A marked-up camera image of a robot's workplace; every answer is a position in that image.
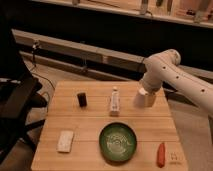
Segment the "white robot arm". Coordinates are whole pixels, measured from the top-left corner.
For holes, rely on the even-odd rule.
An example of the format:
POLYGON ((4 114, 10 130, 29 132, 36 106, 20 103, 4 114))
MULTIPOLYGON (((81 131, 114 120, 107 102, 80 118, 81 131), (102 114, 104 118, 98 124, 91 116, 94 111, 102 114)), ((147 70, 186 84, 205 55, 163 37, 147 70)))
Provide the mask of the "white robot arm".
POLYGON ((154 94, 166 82, 213 117, 213 84, 180 69, 180 61, 181 56, 174 49, 149 56, 144 60, 146 72, 140 83, 149 94, 154 94))

